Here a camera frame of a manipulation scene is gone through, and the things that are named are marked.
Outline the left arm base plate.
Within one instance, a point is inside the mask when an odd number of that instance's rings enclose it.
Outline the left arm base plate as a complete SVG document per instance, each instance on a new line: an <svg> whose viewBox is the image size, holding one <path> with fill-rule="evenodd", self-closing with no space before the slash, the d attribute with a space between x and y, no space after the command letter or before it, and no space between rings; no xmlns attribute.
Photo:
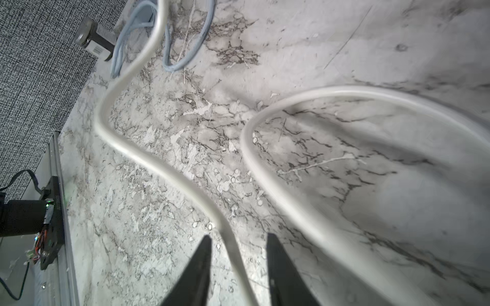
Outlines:
<svg viewBox="0 0 490 306"><path fill-rule="evenodd" d="M34 244L34 263L40 265L41 270L53 264L61 247L65 245L65 224L63 220L63 204L61 186L58 176L52 176L39 200L46 201L47 211L45 226L37 234Z"/></svg>

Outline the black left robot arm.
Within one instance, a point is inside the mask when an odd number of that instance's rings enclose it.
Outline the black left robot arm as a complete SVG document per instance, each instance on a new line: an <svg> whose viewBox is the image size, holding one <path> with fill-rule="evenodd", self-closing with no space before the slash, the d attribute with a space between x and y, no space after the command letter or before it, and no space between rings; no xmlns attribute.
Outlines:
<svg viewBox="0 0 490 306"><path fill-rule="evenodd" d="M1 204L1 237L33 235L45 226L47 203L42 200L10 200Z"/></svg>

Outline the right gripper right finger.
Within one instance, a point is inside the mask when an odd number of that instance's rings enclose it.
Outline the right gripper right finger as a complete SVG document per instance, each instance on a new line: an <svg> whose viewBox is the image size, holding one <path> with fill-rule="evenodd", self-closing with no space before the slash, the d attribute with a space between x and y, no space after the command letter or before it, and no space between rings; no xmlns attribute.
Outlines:
<svg viewBox="0 0 490 306"><path fill-rule="evenodd" d="M266 251L271 305L319 306L279 238L273 233L267 235Z"/></svg>

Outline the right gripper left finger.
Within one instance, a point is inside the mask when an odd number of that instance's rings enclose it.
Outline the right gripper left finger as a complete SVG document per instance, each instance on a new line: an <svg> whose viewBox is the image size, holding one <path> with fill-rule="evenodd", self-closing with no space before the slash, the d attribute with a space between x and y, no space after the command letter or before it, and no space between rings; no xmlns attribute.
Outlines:
<svg viewBox="0 0 490 306"><path fill-rule="evenodd" d="M160 305L207 305L211 260L212 239L205 235L179 280Z"/></svg>

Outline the light blue power strip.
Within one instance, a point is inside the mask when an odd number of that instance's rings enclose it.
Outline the light blue power strip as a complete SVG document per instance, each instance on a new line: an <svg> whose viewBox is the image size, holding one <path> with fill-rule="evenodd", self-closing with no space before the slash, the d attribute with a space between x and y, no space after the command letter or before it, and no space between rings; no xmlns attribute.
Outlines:
<svg viewBox="0 0 490 306"><path fill-rule="evenodd" d="M204 43L206 36L211 28L211 24L214 17L216 1L208 1L208 13L203 25L203 28L199 34L197 42L195 46L186 53L184 58L178 61L176 64L171 65L170 63L170 49L171 49L171 33L170 26L168 25L165 29L165 45L164 45L164 60L163 66L165 71L175 72L182 70L185 66L187 66L190 61L196 56L197 52L200 50L200 47ZM130 14L130 18L128 22L122 28L112 56L111 63L111 77L116 79L123 65L123 48L126 45L128 38L132 31L140 28L153 28L154 23L157 17L157 1L139 1L136 4L136 7Z"/></svg>

